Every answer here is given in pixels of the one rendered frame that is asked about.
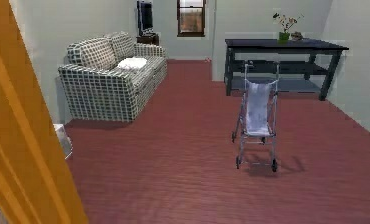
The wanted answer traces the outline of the white box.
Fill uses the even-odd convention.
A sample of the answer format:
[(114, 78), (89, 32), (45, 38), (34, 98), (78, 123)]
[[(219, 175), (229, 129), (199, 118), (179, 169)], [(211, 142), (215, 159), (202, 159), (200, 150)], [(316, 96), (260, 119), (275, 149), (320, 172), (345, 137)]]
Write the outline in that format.
[(69, 158), (73, 153), (73, 146), (70, 137), (68, 136), (63, 124), (54, 124), (54, 129), (60, 145), (65, 154), (65, 158)]

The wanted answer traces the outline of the white cushion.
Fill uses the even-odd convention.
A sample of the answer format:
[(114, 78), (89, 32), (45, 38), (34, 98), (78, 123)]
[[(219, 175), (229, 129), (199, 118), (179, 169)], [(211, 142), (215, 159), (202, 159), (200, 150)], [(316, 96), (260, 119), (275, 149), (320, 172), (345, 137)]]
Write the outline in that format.
[(125, 58), (124, 60), (120, 61), (117, 65), (118, 68), (121, 69), (141, 69), (143, 68), (147, 63), (147, 60), (145, 58), (138, 58), (138, 57), (132, 57), (132, 58)]

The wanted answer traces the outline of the orange wooden room door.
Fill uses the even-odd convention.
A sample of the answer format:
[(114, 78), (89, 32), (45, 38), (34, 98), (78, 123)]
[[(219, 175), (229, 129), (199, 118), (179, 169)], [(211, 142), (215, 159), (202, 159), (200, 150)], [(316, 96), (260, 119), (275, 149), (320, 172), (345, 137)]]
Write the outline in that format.
[(9, 0), (0, 0), (0, 208), (9, 224), (88, 224)]

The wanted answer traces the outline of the flowering plant in green pot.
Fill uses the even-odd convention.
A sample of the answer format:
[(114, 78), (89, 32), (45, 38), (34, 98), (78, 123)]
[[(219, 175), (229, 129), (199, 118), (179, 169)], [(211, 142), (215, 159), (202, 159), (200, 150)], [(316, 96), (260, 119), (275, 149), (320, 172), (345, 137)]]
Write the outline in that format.
[(272, 16), (274, 21), (277, 21), (281, 26), (281, 31), (278, 35), (278, 41), (280, 43), (285, 43), (290, 38), (289, 30), (298, 23), (298, 21), (303, 18), (303, 15), (299, 17), (287, 17), (285, 14), (274, 13)]

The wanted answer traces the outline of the dark wooden television stand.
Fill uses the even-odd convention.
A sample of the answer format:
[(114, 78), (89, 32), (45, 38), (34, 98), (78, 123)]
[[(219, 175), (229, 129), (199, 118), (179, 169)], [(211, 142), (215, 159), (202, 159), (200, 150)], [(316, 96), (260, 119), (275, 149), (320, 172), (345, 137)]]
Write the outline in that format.
[(150, 45), (158, 45), (159, 44), (159, 35), (156, 33), (137, 36), (136, 37), (138, 43), (142, 44), (150, 44)]

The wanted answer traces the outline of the black television set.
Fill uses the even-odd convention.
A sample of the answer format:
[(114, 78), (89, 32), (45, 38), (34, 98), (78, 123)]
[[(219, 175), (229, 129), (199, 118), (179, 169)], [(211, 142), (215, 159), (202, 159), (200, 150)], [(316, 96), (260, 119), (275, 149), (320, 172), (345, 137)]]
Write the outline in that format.
[(145, 1), (137, 2), (138, 28), (139, 35), (151, 33), (153, 31), (153, 12), (152, 3)]

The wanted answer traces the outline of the grey folding stroller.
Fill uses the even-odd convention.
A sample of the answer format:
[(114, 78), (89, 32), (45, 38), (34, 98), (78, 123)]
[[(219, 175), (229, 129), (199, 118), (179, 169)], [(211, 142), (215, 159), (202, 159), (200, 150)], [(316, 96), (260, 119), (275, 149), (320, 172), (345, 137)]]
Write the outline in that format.
[(276, 158), (276, 114), (278, 99), (278, 84), (280, 81), (280, 65), (276, 65), (276, 78), (270, 81), (255, 82), (249, 80), (249, 69), (253, 68), (253, 62), (244, 63), (244, 93), (242, 95), (240, 110), (235, 129), (231, 134), (231, 141), (235, 142), (239, 137), (239, 152), (235, 158), (236, 168), (245, 163), (245, 144), (271, 144), (270, 167), (273, 172), (278, 170)]

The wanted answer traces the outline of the brown framed window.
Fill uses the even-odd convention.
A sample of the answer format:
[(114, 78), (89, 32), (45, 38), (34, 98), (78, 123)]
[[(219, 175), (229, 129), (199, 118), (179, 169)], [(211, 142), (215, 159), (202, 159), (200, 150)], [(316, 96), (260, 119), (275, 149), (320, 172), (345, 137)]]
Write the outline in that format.
[(206, 0), (177, 0), (178, 37), (205, 36)]

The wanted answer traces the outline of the dark blue shelf table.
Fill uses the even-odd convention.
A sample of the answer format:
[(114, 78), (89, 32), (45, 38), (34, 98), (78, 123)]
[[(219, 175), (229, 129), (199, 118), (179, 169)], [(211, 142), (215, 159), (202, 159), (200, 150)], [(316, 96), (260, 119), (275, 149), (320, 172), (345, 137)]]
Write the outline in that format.
[(276, 53), (276, 54), (301, 54), (308, 55), (308, 61), (280, 61), (280, 74), (303, 74), (303, 80), (294, 81), (299, 89), (291, 84), (287, 87), (291, 91), (302, 92), (302, 87), (309, 87), (312, 75), (324, 75), (319, 100), (324, 101), (329, 92), (335, 71), (343, 51), (348, 47), (329, 43), (322, 40), (303, 38), (299, 41), (287, 40), (281, 43), (276, 39), (226, 39), (224, 83), (226, 95), (230, 96), (232, 90), (244, 86), (243, 81), (234, 72), (243, 72), (245, 60), (235, 58), (236, 53)]

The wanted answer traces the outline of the checkered green white sofa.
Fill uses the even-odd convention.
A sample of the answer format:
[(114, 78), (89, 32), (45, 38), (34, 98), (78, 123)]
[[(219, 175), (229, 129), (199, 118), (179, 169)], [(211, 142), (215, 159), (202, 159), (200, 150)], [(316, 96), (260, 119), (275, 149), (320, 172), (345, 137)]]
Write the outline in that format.
[[(121, 69), (125, 58), (145, 58), (141, 69)], [(72, 43), (58, 68), (75, 119), (132, 122), (167, 75), (162, 46), (134, 41), (123, 31)]]

